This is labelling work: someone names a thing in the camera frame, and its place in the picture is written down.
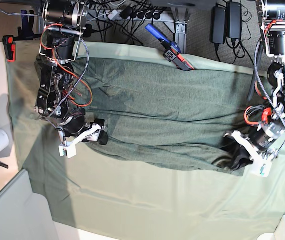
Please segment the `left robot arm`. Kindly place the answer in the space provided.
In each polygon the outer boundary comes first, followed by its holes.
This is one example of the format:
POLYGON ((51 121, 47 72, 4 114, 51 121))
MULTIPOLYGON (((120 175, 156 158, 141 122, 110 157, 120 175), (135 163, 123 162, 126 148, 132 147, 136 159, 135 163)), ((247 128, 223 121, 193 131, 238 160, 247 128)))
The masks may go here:
POLYGON ((285 0, 257 0, 256 9, 261 37, 253 59, 253 76, 248 100, 254 93, 265 102, 249 106, 244 121, 248 133, 239 130, 225 133, 235 142, 230 171, 251 166, 253 174, 267 177, 280 153, 272 145, 285 136, 285 0))

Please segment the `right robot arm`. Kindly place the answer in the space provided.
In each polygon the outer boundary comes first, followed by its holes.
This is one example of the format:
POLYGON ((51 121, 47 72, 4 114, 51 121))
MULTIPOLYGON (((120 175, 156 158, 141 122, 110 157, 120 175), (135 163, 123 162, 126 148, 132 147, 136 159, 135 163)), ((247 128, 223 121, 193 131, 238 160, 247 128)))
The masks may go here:
POLYGON ((40 81, 35 111, 51 123, 63 143, 85 132, 81 142, 106 145, 109 140, 103 119, 86 121, 86 104, 76 103, 73 92, 83 83, 84 73, 76 74, 73 62, 80 44, 84 44, 89 0, 47 0, 42 18, 44 29, 40 38, 36 69, 40 81))

